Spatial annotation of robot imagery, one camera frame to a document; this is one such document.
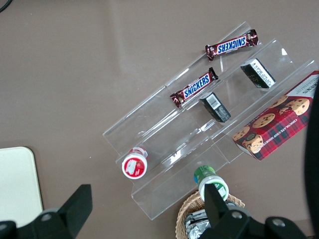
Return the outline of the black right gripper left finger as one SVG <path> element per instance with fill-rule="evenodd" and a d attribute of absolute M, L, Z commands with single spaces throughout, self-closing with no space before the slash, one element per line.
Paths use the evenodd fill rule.
<path fill-rule="evenodd" d="M 2 239 L 74 239 L 93 209 L 90 184 L 82 184 L 59 208 L 43 211 L 18 228 L 14 221 L 1 221 Z"/>

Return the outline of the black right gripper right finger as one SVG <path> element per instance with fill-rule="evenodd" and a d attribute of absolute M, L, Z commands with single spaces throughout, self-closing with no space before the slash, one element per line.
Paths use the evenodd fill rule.
<path fill-rule="evenodd" d="M 240 210 L 229 209 L 212 184 L 205 185 L 205 211 L 210 222 L 201 239 L 306 239 L 291 220 L 268 217 L 260 223 Z"/>

